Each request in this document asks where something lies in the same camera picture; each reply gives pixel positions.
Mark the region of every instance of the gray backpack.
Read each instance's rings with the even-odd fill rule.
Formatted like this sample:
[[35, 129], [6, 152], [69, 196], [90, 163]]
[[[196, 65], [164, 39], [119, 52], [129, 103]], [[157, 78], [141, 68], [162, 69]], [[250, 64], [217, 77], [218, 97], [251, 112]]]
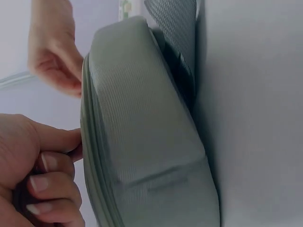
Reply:
[[196, 0], [151, 0], [158, 24], [100, 29], [83, 64], [87, 189], [100, 227], [219, 227], [218, 196], [190, 114]]

